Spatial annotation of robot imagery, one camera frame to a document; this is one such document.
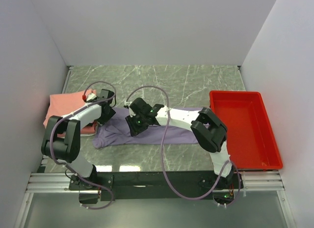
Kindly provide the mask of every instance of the floor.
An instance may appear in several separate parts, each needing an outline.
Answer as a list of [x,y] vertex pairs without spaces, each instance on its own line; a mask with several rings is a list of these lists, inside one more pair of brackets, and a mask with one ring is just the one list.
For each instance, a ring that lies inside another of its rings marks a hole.
[[[211,90],[245,90],[237,66],[74,66],[65,93],[82,91],[98,80],[108,81],[116,87],[118,107],[123,106],[131,91],[142,85],[164,88],[171,107],[209,106]],[[93,87],[100,90],[105,86],[96,84]],[[133,97],[143,97],[151,105],[165,104],[165,96],[155,89],[142,89]],[[81,138],[81,152],[98,171],[161,171],[159,145],[119,145],[98,150],[93,147],[92,139],[93,136]],[[166,145],[165,155],[169,171],[213,169],[209,154],[197,144]],[[45,172],[64,172],[64,168],[49,160]]]

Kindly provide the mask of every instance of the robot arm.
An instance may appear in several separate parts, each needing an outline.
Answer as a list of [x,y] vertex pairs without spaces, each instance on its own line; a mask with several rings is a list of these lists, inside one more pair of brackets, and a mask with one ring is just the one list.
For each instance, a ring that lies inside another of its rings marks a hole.
[[[99,96],[91,93],[87,97],[85,105],[90,105],[90,103],[95,101],[101,101],[101,99],[110,98],[113,94],[112,91],[106,89],[102,89]],[[96,171],[96,168],[89,163],[80,152],[80,131],[93,121],[97,121],[101,125],[106,123],[115,114],[115,111],[110,107],[111,102],[112,101],[94,104],[86,108],[79,114],[62,122],[54,133],[52,145],[55,157],[60,162],[67,162],[67,164],[82,177],[90,177],[91,174]],[[55,124],[65,116],[67,115],[62,117],[51,116],[49,118],[41,147],[42,154],[51,157],[49,145],[52,129]],[[65,133],[64,138],[58,136],[58,134],[63,133]]]
[[[126,117],[131,136],[136,136],[146,130],[149,125],[164,126],[168,121],[168,107],[156,104],[151,107],[143,99],[137,98],[129,105],[130,115]],[[226,161],[230,161],[227,151],[227,127],[209,109],[201,111],[185,111],[169,108],[170,126],[180,127],[194,133],[200,146],[209,152],[214,172],[218,175]],[[234,171],[228,164],[222,172],[222,177],[230,178]]]

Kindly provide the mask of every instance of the cloth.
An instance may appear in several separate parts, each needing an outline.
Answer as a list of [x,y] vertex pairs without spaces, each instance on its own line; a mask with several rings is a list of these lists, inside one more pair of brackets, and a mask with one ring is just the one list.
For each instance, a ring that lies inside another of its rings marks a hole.
[[[129,115],[126,108],[113,108],[116,114],[103,126],[98,127],[93,145],[102,148],[109,145],[121,144],[150,144],[157,145],[165,130],[165,126],[149,126],[147,130],[135,137],[131,137],[130,129],[125,120]],[[201,110],[201,108],[181,108],[182,110]],[[165,144],[196,144],[198,143],[194,134],[186,129],[179,127],[169,127],[165,137]]]
[[[92,93],[93,90],[89,89],[86,95]],[[79,108],[81,108],[85,102],[82,99],[84,91],[75,92],[69,94],[54,94],[50,95],[50,106],[47,111],[47,115],[44,121],[44,126],[47,126],[48,119],[52,115],[62,116],[69,114]],[[90,127],[84,127],[81,131],[81,136],[95,135],[97,130],[97,123],[94,122]]]

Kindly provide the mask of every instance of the purple cloth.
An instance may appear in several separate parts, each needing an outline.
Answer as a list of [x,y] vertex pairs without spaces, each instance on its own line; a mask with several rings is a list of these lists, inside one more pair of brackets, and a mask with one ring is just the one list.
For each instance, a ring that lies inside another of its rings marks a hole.
[[[201,110],[201,108],[180,108],[182,110]],[[129,115],[126,108],[114,108],[116,114],[103,126],[99,127],[93,145],[96,148],[102,148],[110,145],[122,144],[160,144],[165,126],[149,126],[147,130],[131,137],[130,129],[125,120]],[[196,144],[197,140],[194,134],[179,127],[169,127],[167,130],[165,144]]]

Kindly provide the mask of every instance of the pink towel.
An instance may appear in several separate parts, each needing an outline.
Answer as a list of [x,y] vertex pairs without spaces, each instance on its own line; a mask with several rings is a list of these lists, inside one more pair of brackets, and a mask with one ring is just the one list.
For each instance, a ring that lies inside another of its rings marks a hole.
[[[92,93],[93,90],[88,90],[86,95]],[[48,119],[52,115],[62,116],[69,114],[79,108],[81,108],[85,102],[82,100],[84,91],[69,93],[69,94],[54,94],[50,95],[50,106],[44,121],[44,126],[47,126]],[[96,133],[97,123],[94,122],[91,127],[84,127],[81,131],[81,135],[93,135]]]

